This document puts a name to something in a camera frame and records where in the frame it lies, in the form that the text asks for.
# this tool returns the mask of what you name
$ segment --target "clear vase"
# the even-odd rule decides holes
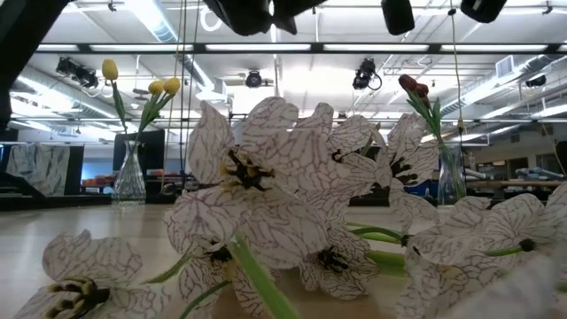
[[[453,205],[466,196],[466,183],[462,171],[462,152],[459,146],[441,146],[441,169],[437,202]]]
[[[137,206],[145,203],[145,182],[138,160],[139,142],[125,141],[126,156],[114,181],[113,204]]]

